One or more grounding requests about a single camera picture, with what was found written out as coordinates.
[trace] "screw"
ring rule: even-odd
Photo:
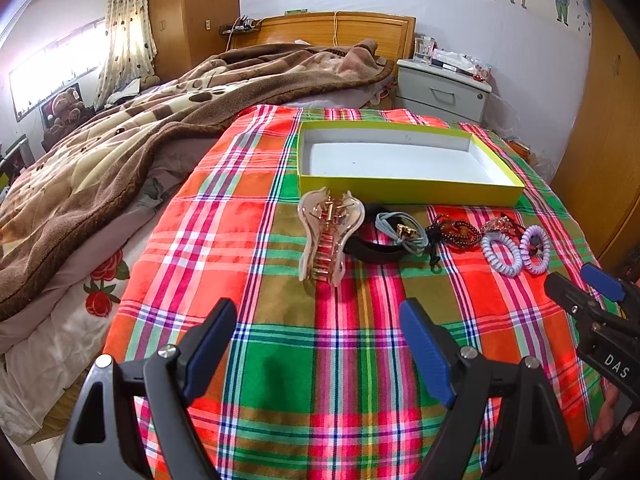
[[[158,349],[158,355],[164,359],[170,359],[175,355],[177,351],[178,347],[176,345],[166,344],[162,345]]]
[[[460,349],[460,355],[462,355],[465,359],[475,359],[478,357],[478,350],[473,348],[472,346],[463,346]]]
[[[532,355],[526,356],[524,358],[524,364],[525,364],[525,366],[527,368],[530,368],[531,370],[535,370],[536,368],[540,368],[540,361],[538,361]]]
[[[98,355],[98,357],[95,358],[95,365],[98,368],[106,368],[111,364],[112,361],[113,357],[111,357],[109,354],[102,354]]]

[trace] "nightstand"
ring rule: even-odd
[[[488,83],[452,70],[398,60],[396,107],[414,114],[480,124],[491,92]]]

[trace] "wooden wardrobe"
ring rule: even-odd
[[[218,29],[233,23],[240,13],[239,0],[148,0],[148,4],[158,48],[154,65],[162,82],[224,52],[227,37]]]
[[[603,0],[591,0],[584,97],[551,183],[602,267],[640,242],[640,59]]]

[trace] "patterned curtain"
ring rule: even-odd
[[[108,0],[104,21],[109,53],[98,80],[96,109],[118,88],[137,77],[153,75],[157,53],[146,0]]]

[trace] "white wall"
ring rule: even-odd
[[[17,123],[9,85],[9,72],[31,54],[72,30],[104,17],[107,0],[37,0],[24,11],[0,48],[0,143],[2,150],[26,134],[35,158],[44,154],[44,132],[36,108]],[[98,71],[80,78],[80,91],[90,104],[97,92]]]
[[[562,158],[582,100],[590,44],[557,22],[500,0],[240,0],[240,6],[252,18],[287,9],[415,16],[416,31],[435,37],[440,48],[494,67],[495,92],[519,115],[517,136],[547,159],[545,178]]]

